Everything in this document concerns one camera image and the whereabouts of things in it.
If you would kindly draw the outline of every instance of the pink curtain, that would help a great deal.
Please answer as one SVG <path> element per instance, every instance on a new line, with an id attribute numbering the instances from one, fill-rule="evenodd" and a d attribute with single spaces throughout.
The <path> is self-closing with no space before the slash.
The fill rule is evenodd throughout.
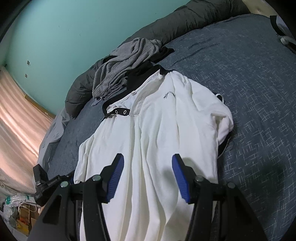
<path id="1" fill-rule="evenodd" d="M 33 166 L 53 120 L 25 99 L 4 67 L 0 72 L 0 183 L 34 193 Z"/>

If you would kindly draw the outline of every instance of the mattress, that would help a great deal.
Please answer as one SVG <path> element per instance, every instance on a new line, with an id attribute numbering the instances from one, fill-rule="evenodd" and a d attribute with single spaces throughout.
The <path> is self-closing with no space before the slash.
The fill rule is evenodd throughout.
<path id="1" fill-rule="evenodd" d="M 247 14 L 193 30 L 168 43 L 160 64 L 221 93 L 234 119 L 233 137 L 218 159 L 220 182 L 236 183 L 268 240 L 280 240 L 296 214 L 296 55 L 283 46 L 270 20 Z M 90 100 L 71 120 L 48 176 L 75 169 L 80 144 L 103 117 Z M 212 240 L 216 237 L 212 228 Z"/>

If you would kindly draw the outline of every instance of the black embroidered mark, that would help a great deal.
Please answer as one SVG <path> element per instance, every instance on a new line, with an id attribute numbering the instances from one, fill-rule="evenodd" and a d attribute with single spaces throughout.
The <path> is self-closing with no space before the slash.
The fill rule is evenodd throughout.
<path id="1" fill-rule="evenodd" d="M 167 92 L 163 98 L 166 99 L 168 94 L 172 94 L 176 98 L 175 94 L 172 91 Z"/>

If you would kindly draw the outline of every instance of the black and white clothing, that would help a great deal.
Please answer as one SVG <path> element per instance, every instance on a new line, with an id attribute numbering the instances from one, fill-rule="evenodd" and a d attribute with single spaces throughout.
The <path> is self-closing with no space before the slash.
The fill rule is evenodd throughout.
<path id="1" fill-rule="evenodd" d="M 218 182 L 218 146 L 233 128 L 230 110 L 179 72 L 160 72 L 109 105 L 108 117 L 79 148 L 75 183 L 99 174 L 117 153 L 124 156 L 115 197 L 103 206 L 113 241 L 184 239 L 193 206 L 179 194 L 175 153 L 196 174 Z"/>

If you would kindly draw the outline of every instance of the blue-gray bed sheet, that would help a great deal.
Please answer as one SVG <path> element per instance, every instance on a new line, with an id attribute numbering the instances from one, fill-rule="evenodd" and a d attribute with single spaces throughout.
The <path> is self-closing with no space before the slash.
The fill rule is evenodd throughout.
<path id="1" fill-rule="evenodd" d="M 235 128 L 218 159 L 219 180 L 236 183 L 268 240 L 280 240 L 296 214 L 296 55 L 268 18 L 254 14 L 193 30 L 166 46 L 175 52 L 160 62 L 164 68 L 224 96 Z M 75 169 L 79 145 L 103 117 L 102 103 L 92 102 L 69 122 L 49 177 Z"/>

